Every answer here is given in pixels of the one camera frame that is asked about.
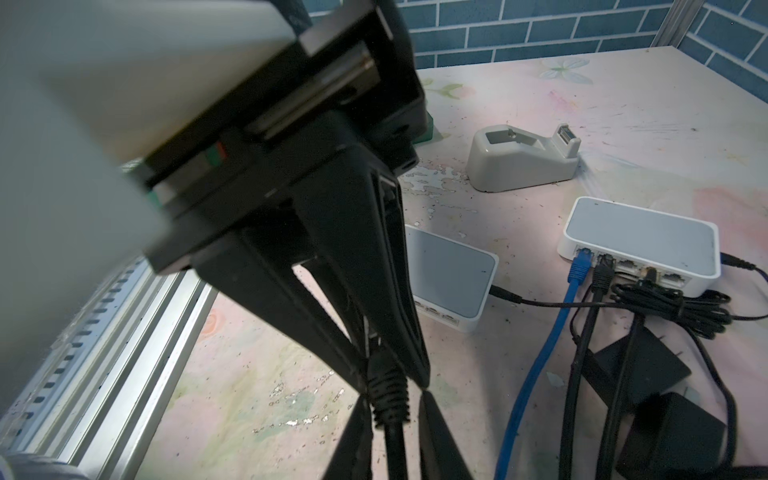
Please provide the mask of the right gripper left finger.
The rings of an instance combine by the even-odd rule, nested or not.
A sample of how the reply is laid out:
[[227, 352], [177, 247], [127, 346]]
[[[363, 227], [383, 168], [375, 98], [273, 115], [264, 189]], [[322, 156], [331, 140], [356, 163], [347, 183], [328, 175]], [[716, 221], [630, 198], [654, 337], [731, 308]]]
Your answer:
[[359, 396], [351, 411], [348, 423], [337, 442], [323, 479], [371, 479], [372, 444], [371, 408], [367, 399]]

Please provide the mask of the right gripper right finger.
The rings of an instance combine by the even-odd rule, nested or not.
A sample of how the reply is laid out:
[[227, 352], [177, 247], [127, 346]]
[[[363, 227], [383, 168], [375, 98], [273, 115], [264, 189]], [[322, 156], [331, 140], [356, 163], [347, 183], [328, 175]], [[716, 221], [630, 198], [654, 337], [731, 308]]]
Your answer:
[[472, 475], [431, 392], [423, 391], [418, 418], [421, 478], [471, 480]]

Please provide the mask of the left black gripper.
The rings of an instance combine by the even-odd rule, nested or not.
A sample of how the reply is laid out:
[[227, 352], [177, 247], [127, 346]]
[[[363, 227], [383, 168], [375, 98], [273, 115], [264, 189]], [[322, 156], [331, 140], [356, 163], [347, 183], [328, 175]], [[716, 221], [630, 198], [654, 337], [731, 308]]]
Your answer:
[[[426, 113], [398, 5], [345, 2], [147, 156], [136, 178], [152, 189], [208, 147], [221, 144], [226, 153], [165, 205], [171, 228], [147, 259], [160, 274], [192, 264], [201, 279], [364, 393], [359, 348], [293, 271], [315, 246], [405, 374], [428, 386], [401, 188], [391, 171], [413, 166], [411, 144]], [[220, 237], [281, 203], [307, 174], [292, 189], [293, 205], [314, 246], [296, 224]]]

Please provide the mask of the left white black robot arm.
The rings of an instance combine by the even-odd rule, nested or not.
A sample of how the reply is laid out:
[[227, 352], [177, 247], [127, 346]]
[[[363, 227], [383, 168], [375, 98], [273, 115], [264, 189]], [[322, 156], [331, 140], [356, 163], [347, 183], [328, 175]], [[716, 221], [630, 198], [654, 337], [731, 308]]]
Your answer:
[[421, 387], [399, 177], [426, 99], [393, 1], [1, 5], [1, 403], [137, 254], [192, 270], [367, 397]]

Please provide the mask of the lavender mug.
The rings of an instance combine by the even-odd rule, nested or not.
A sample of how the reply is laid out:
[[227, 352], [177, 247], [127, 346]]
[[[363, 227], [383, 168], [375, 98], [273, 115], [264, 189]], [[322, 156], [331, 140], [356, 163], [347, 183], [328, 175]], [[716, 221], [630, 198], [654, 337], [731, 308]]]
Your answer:
[[2, 453], [1, 478], [14, 480], [88, 480], [77, 467], [29, 453]]

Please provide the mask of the green network switch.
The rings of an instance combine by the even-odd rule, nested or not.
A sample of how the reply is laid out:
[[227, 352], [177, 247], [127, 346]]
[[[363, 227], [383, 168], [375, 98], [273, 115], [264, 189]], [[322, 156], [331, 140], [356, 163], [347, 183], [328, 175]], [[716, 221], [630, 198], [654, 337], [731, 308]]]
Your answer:
[[413, 139], [412, 144], [419, 145], [419, 144], [427, 143], [432, 141], [433, 138], [434, 138], [434, 118], [429, 112], [427, 112], [424, 129], [418, 137]]

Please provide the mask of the aluminium frame rail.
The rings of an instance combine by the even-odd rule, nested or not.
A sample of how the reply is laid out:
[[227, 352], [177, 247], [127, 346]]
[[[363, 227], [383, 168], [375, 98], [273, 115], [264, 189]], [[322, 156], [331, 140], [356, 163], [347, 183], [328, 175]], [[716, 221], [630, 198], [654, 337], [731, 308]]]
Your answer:
[[131, 479], [218, 292], [193, 271], [136, 258], [106, 281], [1, 418], [1, 454], [29, 453], [88, 479]]

